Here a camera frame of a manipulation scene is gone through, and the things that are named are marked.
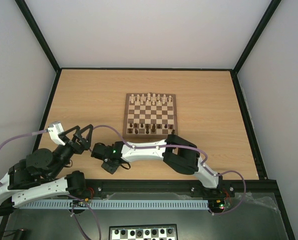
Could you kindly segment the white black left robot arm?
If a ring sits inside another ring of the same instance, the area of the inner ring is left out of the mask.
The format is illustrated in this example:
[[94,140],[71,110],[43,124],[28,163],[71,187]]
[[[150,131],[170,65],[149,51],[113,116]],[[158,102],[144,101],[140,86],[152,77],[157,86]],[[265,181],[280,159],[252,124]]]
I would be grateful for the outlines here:
[[57,195],[82,196],[86,191],[84,174],[78,170],[58,178],[74,155],[90,149],[93,125],[64,130],[54,122],[45,130],[32,132],[31,136],[48,133],[57,145],[51,151],[40,148],[12,166],[0,179],[0,208],[19,208],[31,201]]

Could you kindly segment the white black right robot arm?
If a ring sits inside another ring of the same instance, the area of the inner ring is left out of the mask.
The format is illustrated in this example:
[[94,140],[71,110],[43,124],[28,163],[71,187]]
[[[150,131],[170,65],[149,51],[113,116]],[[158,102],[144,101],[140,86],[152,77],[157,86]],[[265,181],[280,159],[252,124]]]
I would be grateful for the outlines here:
[[102,160],[101,167],[113,174],[122,164],[135,161],[162,161],[175,172],[182,175],[193,175],[209,194],[219,195],[224,184],[218,173],[206,165],[207,155],[197,146],[175,134],[156,142],[117,141],[113,145],[96,143],[91,156]]

